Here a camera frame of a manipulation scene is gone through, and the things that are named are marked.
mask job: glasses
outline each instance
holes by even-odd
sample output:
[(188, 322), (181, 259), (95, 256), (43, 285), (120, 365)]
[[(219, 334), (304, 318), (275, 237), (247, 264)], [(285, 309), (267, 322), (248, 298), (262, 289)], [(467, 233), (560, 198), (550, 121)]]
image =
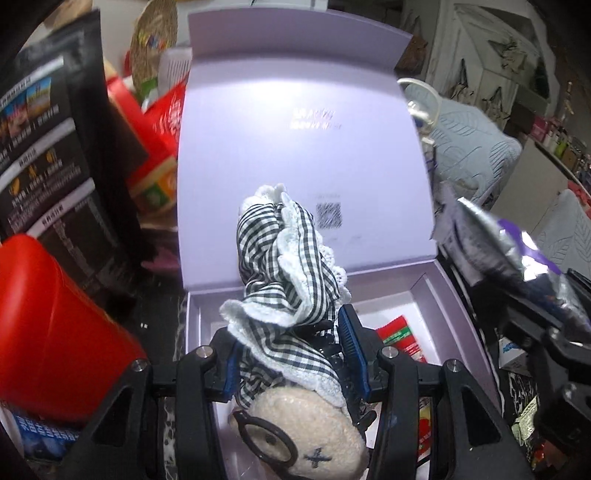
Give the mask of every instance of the glasses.
[(252, 417), (243, 410), (235, 411), (233, 415), (242, 441), (282, 480), (308, 480), (287, 471), (298, 458), (296, 444), (288, 434), (270, 421)]

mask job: foil wrapper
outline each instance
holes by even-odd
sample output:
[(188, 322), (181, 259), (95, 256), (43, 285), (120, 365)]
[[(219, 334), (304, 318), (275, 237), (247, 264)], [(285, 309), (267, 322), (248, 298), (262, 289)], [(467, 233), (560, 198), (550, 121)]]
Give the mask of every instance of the foil wrapper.
[(579, 298), (529, 234), (464, 198), (456, 201), (454, 235), (471, 265), (548, 311), (577, 337), (571, 340), (591, 343), (591, 322)]

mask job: white label strip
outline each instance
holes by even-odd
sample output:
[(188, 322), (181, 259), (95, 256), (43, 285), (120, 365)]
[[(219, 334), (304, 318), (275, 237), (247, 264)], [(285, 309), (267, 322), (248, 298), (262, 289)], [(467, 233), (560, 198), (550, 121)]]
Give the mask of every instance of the white label strip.
[(50, 146), (59, 142), (76, 131), (76, 124), (73, 118), (67, 118), (57, 127), (51, 130), (47, 135), (33, 143), (33, 146), (23, 153), (18, 160), (12, 163), (6, 171), (0, 175), (0, 192), (12, 182), (25, 168), (27, 168), (35, 159), (47, 150)]
[(94, 191), (95, 181), (93, 179), (86, 180), (76, 190), (63, 197), (61, 201), (57, 202), (53, 207), (46, 211), (46, 213), (43, 214), (42, 217), (39, 218), (39, 220), (28, 230), (27, 235), (33, 238), (38, 238), (43, 232), (45, 232), (45, 230)]
[(0, 111), (4, 109), (14, 98), (21, 93), (25, 88), (29, 87), (32, 83), (41, 80), (51, 72), (64, 66), (64, 57), (60, 56), (45, 65), (42, 65), (29, 76), (24, 77), (14, 87), (12, 87), (7, 93), (0, 99)]

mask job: black and white checkered cloth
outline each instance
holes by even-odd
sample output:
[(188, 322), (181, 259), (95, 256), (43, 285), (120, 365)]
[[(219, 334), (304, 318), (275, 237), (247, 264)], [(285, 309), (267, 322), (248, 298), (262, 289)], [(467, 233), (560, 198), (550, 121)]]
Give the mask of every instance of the black and white checkered cloth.
[(321, 320), (334, 323), (341, 297), (312, 215), (286, 194), (280, 203), (255, 204), (238, 222), (237, 244), (244, 299), (228, 300), (220, 313), (246, 346), (238, 404), (248, 408), (267, 388), (297, 384), (343, 407), (330, 363), (292, 328)]

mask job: black package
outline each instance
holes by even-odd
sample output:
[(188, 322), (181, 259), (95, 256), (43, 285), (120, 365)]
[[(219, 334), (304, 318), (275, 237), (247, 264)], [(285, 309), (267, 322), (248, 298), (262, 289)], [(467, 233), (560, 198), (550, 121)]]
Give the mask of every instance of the black package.
[(154, 250), (115, 148), (93, 11), (24, 49), (0, 81), (0, 226), (38, 238), (78, 285), (129, 291)]

